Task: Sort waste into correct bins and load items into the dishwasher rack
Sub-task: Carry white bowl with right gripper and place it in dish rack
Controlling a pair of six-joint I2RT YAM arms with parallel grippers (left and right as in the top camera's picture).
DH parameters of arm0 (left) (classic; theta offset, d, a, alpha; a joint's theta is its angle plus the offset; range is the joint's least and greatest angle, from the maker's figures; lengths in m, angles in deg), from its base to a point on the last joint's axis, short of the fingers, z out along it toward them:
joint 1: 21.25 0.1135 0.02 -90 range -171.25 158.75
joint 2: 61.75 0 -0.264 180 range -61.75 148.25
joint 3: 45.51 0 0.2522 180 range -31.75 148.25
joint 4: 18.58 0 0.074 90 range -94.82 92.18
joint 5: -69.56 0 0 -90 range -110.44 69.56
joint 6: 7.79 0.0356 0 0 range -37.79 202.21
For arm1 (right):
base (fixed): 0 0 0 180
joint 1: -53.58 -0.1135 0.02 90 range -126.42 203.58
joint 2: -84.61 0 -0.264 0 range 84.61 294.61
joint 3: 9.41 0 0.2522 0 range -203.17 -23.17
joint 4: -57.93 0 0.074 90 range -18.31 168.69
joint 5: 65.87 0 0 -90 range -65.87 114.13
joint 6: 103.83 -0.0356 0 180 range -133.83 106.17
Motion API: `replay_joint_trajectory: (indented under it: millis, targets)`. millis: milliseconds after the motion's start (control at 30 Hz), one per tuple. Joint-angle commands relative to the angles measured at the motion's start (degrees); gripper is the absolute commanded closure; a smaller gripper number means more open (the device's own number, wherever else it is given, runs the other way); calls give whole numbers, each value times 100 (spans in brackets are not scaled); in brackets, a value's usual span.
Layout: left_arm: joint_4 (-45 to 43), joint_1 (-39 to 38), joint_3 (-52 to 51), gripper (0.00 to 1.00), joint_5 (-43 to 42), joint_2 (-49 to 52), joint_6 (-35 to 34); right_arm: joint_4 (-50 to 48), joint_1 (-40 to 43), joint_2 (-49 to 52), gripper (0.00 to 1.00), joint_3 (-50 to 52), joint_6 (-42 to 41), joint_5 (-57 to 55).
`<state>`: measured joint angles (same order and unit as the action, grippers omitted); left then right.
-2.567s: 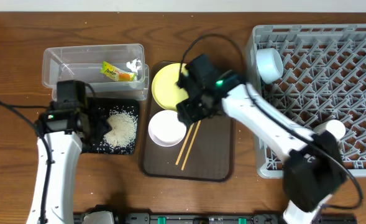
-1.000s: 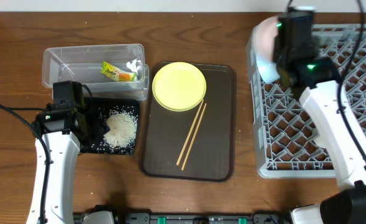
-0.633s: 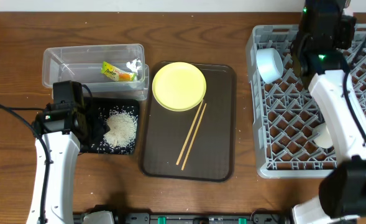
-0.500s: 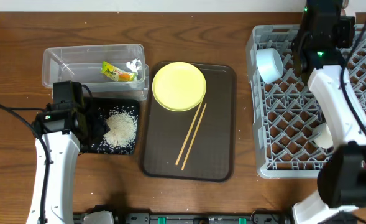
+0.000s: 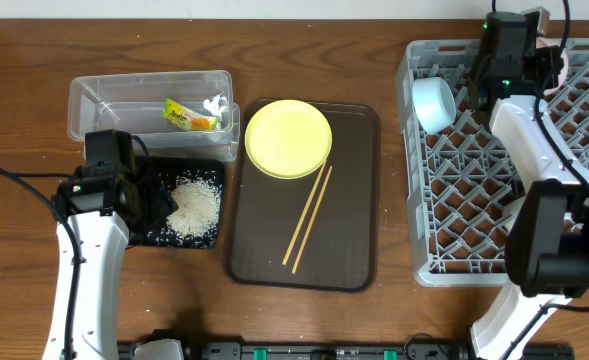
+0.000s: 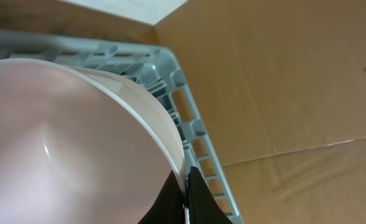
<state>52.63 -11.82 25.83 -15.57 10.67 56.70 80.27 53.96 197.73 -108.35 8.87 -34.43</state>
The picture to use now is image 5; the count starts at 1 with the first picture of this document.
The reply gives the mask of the green snack wrapper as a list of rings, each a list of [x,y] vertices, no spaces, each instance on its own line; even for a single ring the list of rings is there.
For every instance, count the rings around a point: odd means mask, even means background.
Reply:
[[[171,99],[165,100],[162,117],[185,131],[211,131],[219,125],[218,117],[200,114]]]

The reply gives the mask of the yellow round plate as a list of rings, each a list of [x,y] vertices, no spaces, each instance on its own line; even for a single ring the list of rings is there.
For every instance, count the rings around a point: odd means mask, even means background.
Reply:
[[[300,100],[277,100],[251,116],[244,142],[256,168],[290,180],[313,173],[325,162],[333,134],[326,116],[315,106]]]

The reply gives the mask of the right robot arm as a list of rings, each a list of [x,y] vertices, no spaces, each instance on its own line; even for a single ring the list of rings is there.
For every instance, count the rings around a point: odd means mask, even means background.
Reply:
[[[556,310],[589,289],[589,170],[555,128],[546,92],[569,68],[565,45],[541,38],[543,9],[486,15],[468,76],[470,104],[507,151],[525,196],[504,246],[508,280],[471,327],[477,359],[519,359]]]

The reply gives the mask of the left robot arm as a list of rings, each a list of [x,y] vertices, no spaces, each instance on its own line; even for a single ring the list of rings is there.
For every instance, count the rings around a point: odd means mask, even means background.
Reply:
[[[120,273],[126,247],[165,224],[178,208],[140,138],[118,130],[85,136],[86,163],[58,186],[59,268],[46,359],[115,359]]]

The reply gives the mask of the small white green cup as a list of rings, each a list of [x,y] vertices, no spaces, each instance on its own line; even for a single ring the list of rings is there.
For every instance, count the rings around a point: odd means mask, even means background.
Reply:
[[[514,226],[524,201],[525,197],[520,197],[504,206],[502,215],[507,218],[507,221],[503,224],[503,227],[507,232],[510,232]]]

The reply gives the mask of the white tissue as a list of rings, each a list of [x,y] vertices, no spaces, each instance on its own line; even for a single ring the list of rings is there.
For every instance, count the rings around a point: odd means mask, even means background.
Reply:
[[[215,117],[223,118],[223,112],[228,108],[229,102],[223,94],[217,94],[203,101],[203,107]]]

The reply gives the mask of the pile of rice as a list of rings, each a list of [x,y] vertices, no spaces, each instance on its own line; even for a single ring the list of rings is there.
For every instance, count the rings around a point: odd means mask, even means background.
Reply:
[[[185,170],[168,174],[162,184],[170,191],[178,209],[165,225],[150,232],[160,247],[209,249],[218,236],[223,198],[222,173],[215,170]]]

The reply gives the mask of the light blue bowl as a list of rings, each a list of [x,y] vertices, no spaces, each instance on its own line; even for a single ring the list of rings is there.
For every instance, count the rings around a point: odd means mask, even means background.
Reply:
[[[438,134],[455,121],[455,100],[449,84],[443,78],[415,80],[412,101],[416,118],[429,135]]]

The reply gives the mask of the wooden chopstick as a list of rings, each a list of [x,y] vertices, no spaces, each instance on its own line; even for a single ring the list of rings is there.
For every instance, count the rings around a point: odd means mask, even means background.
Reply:
[[[292,238],[290,240],[290,243],[288,245],[288,248],[287,248],[287,250],[285,252],[285,255],[283,257],[282,265],[287,265],[287,263],[288,263],[288,260],[290,258],[291,252],[292,252],[292,250],[294,248],[294,245],[296,244],[296,241],[297,241],[299,232],[300,232],[301,227],[303,225],[303,222],[304,222],[304,220],[305,220],[305,218],[307,216],[307,212],[308,212],[309,207],[311,205],[312,199],[313,199],[313,197],[314,197],[314,195],[316,193],[316,190],[317,190],[317,187],[319,185],[319,182],[320,182],[320,179],[321,179],[321,175],[323,173],[323,170],[325,168],[325,165],[326,165],[326,161],[323,162],[323,164],[321,165],[320,170],[317,173],[317,177],[315,179],[315,182],[314,182],[314,184],[312,186],[312,189],[311,189],[311,191],[310,191],[310,193],[308,195],[308,198],[307,198],[306,203],[305,203],[305,205],[303,207],[303,210],[301,212],[301,215],[300,215],[299,220],[297,222],[297,225],[295,227],[295,230],[294,230],[294,233],[293,233]]]
[[[320,179],[319,185],[318,185],[317,190],[316,190],[316,193],[314,195],[314,197],[316,198],[316,202],[314,204],[314,208],[312,209],[312,212],[311,212],[311,215],[309,217],[309,221],[308,221],[306,230],[304,232],[304,235],[303,235],[303,238],[302,238],[300,247],[298,249],[298,253],[296,255],[296,258],[295,258],[295,261],[294,261],[294,265],[293,265],[293,268],[291,270],[291,273],[292,274],[296,274],[297,271],[298,271],[301,258],[303,257],[303,254],[305,252],[305,248],[306,248],[306,245],[307,245],[307,242],[308,242],[308,239],[309,239],[311,230],[313,229],[313,226],[314,226],[314,223],[315,223],[315,220],[316,220],[316,217],[317,217],[317,214],[318,214],[320,205],[321,205],[321,203],[323,201],[323,198],[324,198],[324,195],[325,195],[325,192],[326,192],[326,189],[327,189],[329,180],[331,178],[332,171],[333,171],[333,165],[330,165],[330,167],[329,167],[329,169],[327,170],[326,173],[323,170],[322,175],[324,174],[325,177],[324,177],[324,180],[323,181]]]

